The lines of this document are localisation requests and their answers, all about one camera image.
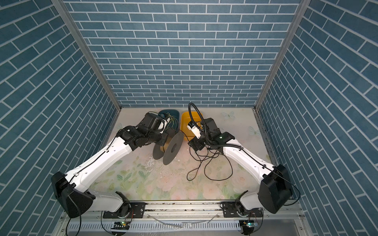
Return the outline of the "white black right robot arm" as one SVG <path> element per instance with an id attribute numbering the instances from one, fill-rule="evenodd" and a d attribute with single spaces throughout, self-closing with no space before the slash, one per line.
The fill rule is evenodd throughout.
<path id="1" fill-rule="evenodd" d="M 187 128 L 194 134 L 189 146 L 194 151 L 206 148 L 231 158 L 258 182 L 258 192 L 245 191 L 235 200 L 235 207 L 241 216 L 250 214 L 255 208 L 264 208 L 276 214 L 293 195 L 293 185 L 283 165 L 274 166 L 257 157 L 230 133 L 221 132 L 212 118 L 202 115 L 197 122 L 190 115 Z"/>

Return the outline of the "dark grey perforated spool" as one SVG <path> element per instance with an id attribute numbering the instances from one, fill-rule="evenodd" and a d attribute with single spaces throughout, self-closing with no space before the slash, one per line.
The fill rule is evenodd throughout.
<path id="1" fill-rule="evenodd" d="M 174 160 L 184 140 L 183 132 L 177 129 L 169 128 L 166 133 L 167 140 L 164 145 L 155 144 L 153 149 L 153 158 L 155 160 L 162 159 L 164 165 L 168 165 Z"/>

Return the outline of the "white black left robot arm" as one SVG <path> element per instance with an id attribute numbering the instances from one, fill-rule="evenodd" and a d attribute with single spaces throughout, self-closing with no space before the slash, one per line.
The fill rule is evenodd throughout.
<path id="1" fill-rule="evenodd" d="M 171 118 L 148 112 L 136 126 L 120 129 L 104 148 L 66 173 L 57 172 L 51 178 L 54 195 L 69 218 L 88 211 L 108 211 L 122 218 L 129 215 L 131 204 L 121 192 L 91 190 L 94 181 L 122 157 L 149 144 L 164 146 Z"/>

